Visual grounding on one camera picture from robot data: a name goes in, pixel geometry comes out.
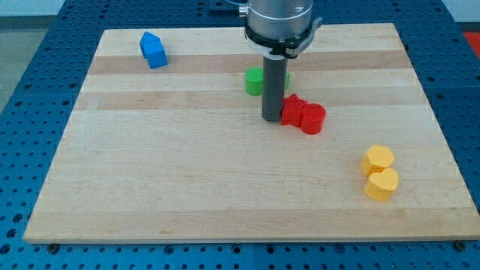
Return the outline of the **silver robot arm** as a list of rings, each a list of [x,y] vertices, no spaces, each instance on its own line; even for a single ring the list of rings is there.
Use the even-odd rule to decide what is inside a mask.
[[[313,0],[248,0],[247,25],[262,38],[295,38],[309,28],[313,5]]]

